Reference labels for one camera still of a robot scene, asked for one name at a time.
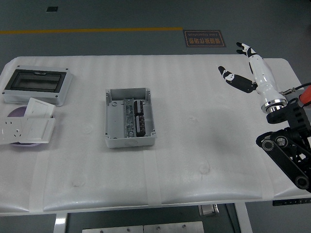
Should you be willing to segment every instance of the white robotic hand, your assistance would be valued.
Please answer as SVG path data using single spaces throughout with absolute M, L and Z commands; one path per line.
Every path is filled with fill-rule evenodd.
M 247 93 L 256 89 L 261 97 L 261 109 L 266 114 L 285 107 L 287 105 L 286 98 L 278 92 L 273 73 L 268 64 L 248 45 L 239 42 L 237 45 L 242 48 L 242 50 L 237 50 L 237 53 L 244 54 L 249 58 L 249 65 L 255 81 L 252 82 L 242 76 L 232 74 L 224 67 L 218 67 L 226 82 Z

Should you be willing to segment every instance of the black fingertip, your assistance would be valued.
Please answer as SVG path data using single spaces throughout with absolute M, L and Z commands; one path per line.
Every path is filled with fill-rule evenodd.
M 224 67 L 218 67 L 218 70 L 219 70 L 219 72 L 220 72 L 221 74 L 223 74 L 225 68 L 224 68 Z

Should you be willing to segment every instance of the screw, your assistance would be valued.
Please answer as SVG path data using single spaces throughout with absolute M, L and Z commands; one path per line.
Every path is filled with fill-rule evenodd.
M 277 140 L 276 140 L 276 143 L 279 145 L 279 146 L 285 146 L 286 144 L 286 141 L 285 141 L 285 138 L 283 137 L 279 137 Z

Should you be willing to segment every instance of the metal plate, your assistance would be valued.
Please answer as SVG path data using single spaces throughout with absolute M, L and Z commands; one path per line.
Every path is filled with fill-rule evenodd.
M 143 226 L 85 229 L 82 233 L 143 233 Z
M 202 222 L 180 222 L 144 226 L 144 233 L 204 233 Z

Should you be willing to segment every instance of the white power outlet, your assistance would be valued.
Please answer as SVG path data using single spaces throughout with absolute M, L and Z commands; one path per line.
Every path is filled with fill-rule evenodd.
M 23 125 L 27 121 L 23 117 L 8 117 L 0 120 L 0 144 L 18 142 L 22 137 Z
M 0 120 L 0 145 L 15 142 L 48 143 L 55 118 L 8 117 Z

